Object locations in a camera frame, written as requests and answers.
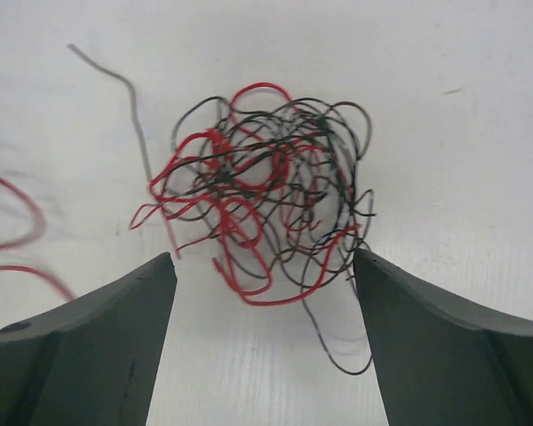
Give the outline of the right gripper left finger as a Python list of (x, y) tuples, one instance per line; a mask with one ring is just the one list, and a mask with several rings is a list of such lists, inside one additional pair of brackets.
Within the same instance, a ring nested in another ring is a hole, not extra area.
[(177, 277), (162, 253), (0, 329), (0, 425), (143, 425)]

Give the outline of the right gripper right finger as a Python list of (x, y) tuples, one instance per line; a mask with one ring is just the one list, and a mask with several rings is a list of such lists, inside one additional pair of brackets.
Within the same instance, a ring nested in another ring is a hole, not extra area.
[(389, 424), (533, 425), (533, 320), (364, 249), (354, 276)]

